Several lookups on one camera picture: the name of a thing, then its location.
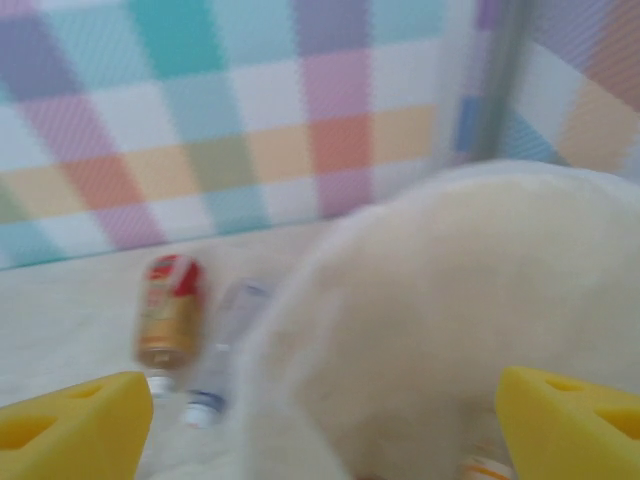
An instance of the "white fluffy dog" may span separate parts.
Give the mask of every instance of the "white fluffy dog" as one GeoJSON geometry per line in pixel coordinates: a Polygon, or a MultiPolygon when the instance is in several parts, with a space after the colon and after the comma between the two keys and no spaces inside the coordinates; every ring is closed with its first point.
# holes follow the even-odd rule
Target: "white fluffy dog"
{"type": "Polygon", "coordinates": [[[450,480],[509,365],[640,391],[640,189],[496,162],[340,222],[244,345],[239,478],[450,480]]]}

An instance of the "pastel checkered wall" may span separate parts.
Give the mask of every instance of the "pastel checkered wall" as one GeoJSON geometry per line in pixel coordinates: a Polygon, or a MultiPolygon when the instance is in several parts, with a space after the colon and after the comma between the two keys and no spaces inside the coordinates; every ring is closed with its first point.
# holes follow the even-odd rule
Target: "pastel checkered wall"
{"type": "Polygon", "coordinates": [[[393,195],[429,162],[444,10],[0,1],[0,267],[393,195]]]}
{"type": "Polygon", "coordinates": [[[640,2],[540,0],[500,155],[640,178],[640,2]]]}

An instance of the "yellow foam block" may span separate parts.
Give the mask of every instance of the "yellow foam block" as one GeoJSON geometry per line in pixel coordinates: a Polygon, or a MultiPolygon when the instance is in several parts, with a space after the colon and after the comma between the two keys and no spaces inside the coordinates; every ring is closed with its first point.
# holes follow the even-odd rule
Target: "yellow foam block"
{"type": "Polygon", "coordinates": [[[520,480],[640,479],[636,395],[513,367],[496,412],[520,480]]]}
{"type": "Polygon", "coordinates": [[[0,408],[0,479],[132,479],[152,415],[137,372],[0,408]]]}

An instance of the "orange object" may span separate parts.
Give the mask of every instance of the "orange object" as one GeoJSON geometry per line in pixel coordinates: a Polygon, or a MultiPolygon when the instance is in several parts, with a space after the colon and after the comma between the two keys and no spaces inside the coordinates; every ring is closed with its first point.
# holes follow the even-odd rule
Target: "orange object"
{"type": "Polygon", "coordinates": [[[136,357],[146,367],[175,370],[197,353],[202,276],[196,261],[185,255],[160,257],[149,269],[136,342],[136,357]]]}

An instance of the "clear plastic bottle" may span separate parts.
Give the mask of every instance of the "clear plastic bottle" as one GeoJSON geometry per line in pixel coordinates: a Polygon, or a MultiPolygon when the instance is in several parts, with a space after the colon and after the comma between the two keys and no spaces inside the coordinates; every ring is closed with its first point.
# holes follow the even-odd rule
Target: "clear plastic bottle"
{"type": "Polygon", "coordinates": [[[235,348],[271,299],[264,282],[244,279],[233,287],[216,314],[213,341],[196,366],[184,413],[187,424],[206,428],[219,420],[230,395],[230,367],[235,348]]]}
{"type": "Polygon", "coordinates": [[[471,418],[460,480],[514,480],[509,451],[492,406],[477,408],[471,418]]]}

